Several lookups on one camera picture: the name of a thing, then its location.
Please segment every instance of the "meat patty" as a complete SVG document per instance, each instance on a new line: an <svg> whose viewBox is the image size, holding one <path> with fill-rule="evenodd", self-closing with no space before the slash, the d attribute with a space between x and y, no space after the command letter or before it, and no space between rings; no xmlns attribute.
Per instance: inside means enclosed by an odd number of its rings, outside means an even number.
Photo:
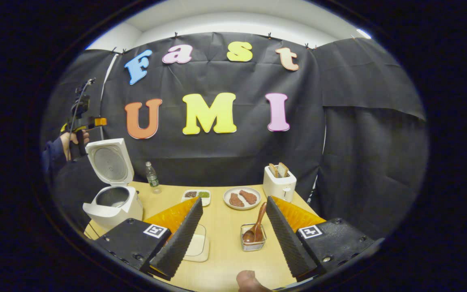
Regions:
<svg viewBox="0 0 467 292"><path fill-rule="evenodd" d="M255 202L257 202L257 196L252 193L241 190L239 194L243 196L246 202L248 202L250 205L253 205Z"/></svg>
<svg viewBox="0 0 467 292"><path fill-rule="evenodd" d="M235 193L230 194L230 204L235 207L244 207L244 203Z"/></svg>

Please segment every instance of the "white rice cooker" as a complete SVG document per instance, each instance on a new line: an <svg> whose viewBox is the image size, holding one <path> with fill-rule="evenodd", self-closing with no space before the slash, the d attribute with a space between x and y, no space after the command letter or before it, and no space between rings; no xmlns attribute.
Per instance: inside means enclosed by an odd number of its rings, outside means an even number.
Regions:
<svg viewBox="0 0 467 292"><path fill-rule="evenodd" d="M82 209L108 231L127 218L141 220L143 206L136 189L129 187L135 174L123 138L91 142L86 145L89 161L104 187Z"/></svg>

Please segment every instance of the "person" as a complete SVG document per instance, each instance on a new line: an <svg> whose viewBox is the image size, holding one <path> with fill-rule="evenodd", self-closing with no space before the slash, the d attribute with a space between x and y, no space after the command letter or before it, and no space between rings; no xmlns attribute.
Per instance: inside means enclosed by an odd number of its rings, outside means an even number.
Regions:
<svg viewBox="0 0 467 292"><path fill-rule="evenodd" d="M86 130L82 130L84 144L89 142L89 133ZM54 181L55 175L61 168L66 164L67 161L71 160L71 154L69 153L70 141L78 144L77 135L75 133L63 133L54 142L46 142L45 150L41 155L41 162L43 165L43 172L50 179Z"/></svg>
<svg viewBox="0 0 467 292"><path fill-rule="evenodd" d="M239 292L270 292L271 290L264 287L255 278L255 271L244 270L240 271L236 277Z"/></svg>

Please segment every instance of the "orange letter u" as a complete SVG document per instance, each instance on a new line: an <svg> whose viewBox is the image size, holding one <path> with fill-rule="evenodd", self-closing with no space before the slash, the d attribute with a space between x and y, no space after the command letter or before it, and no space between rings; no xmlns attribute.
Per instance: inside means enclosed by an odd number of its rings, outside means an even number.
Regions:
<svg viewBox="0 0 467 292"><path fill-rule="evenodd" d="M141 102L131 102L126 105L127 131L135 139L148 139L158 131L158 108L161 105L161 99L155 98L145 102L149 107L149 126L145 129L139 127L138 110L141 108Z"/></svg>

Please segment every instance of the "blue letter f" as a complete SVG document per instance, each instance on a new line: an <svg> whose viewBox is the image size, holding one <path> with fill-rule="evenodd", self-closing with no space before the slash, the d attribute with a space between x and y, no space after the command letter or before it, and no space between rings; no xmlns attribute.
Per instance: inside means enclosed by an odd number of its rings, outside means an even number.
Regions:
<svg viewBox="0 0 467 292"><path fill-rule="evenodd" d="M141 68L147 68L149 65L147 57L150 56L150 54L152 54L151 50L145 50L143 53L137 55L134 59L126 63L124 67L129 69L129 74L131 75L131 81L129 84L133 85L138 80L145 77L147 70L143 71Z"/></svg>

